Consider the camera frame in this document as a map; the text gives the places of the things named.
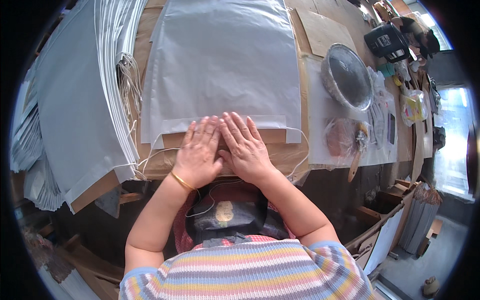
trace woman's right hand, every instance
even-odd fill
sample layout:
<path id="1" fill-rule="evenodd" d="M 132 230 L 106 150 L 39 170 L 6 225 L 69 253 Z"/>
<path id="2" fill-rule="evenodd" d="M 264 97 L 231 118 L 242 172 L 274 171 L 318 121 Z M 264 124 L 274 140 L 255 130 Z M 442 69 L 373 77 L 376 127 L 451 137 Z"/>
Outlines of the woman's right hand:
<path id="1" fill-rule="evenodd" d="M 278 172 L 270 162 L 267 148 L 250 117 L 245 125 L 236 112 L 224 112 L 220 131 L 230 152 L 219 150 L 218 154 L 238 177 L 258 186 Z"/>

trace hand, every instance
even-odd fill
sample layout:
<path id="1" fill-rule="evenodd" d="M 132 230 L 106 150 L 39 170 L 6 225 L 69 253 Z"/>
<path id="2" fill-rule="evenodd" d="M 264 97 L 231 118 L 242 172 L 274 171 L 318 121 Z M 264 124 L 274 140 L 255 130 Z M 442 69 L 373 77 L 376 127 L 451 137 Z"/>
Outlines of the hand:
<path id="1" fill-rule="evenodd" d="M 258 186 L 277 169 L 270 162 L 268 151 L 255 123 L 247 117 L 247 125 L 236 112 L 224 112 L 220 131 L 230 152 L 218 151 L 233 172 L 244 181 Z"/>
<path id="2" fill-rule="evenodd" d="M 196 189 L 211 183 L 222 169 L 223 158 L 214 161 L 220 138 L 217 122 L 217 116 L 204 117 L 195 129 L 193 121 L 177 152 L 172 171 Z"/>

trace gray paper stack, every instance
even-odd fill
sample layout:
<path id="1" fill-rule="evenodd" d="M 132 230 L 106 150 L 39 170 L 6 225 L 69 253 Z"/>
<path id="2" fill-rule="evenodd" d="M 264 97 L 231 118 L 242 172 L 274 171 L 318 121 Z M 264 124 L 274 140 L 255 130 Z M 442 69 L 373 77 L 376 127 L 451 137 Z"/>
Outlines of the gray paper stack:
<path id="1" fill-rule="evenodd" d="M 139 110 L 130 68 L 146 1 L 79 0 L 27 73 L 10 165 L 28 170 L 24 191 L 40 209 L 70 205 L 111 171 L 120 183 L 138 173 L 128 93 Z"/>
<path id="2" fill-rule="evenodd" d="M 417 253 L 432 226 L 441 202 L 442 199 L 436 190 L 430 189 L 425 182 L 417 186 L 408 212 L 408 220 L 398 243 L 406 252 Z"/>

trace brush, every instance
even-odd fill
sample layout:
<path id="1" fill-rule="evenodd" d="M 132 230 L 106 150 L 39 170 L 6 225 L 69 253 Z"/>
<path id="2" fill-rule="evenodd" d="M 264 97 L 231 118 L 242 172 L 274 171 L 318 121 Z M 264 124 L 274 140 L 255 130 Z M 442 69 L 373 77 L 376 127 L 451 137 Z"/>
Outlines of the brush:
<path id="1" fill-rule="evenodd" d="M 350 171 L 348 172 L 348 181 L 352 182 L 357 169 L 359 167 L 360 157 L 367 151 L 368 146 L 368 128 L 364 122 L 357 123 L 357 132 L 355 134 L 355 142 L 357 143 L 357 152 L 353 157 Z"/>

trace wooden brush handle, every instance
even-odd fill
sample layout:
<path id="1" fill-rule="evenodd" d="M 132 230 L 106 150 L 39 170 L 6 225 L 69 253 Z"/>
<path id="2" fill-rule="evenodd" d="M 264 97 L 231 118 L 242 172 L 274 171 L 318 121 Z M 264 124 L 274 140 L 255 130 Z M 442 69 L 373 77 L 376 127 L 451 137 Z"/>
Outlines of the wooden brush handle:
<path id="1" fill-rule="evenodd" d="M 352 182 L 353 178 L 355 177 L 355 174 L 357 173 L 357 169 L 359 168 L 359 162 L 360 162 L 360 151 L 357 150 L 355 153 L 355 156 L 353 157 L 352 165 L 350 166 L 350 171 L 348 172 L 348 181 Z"/>

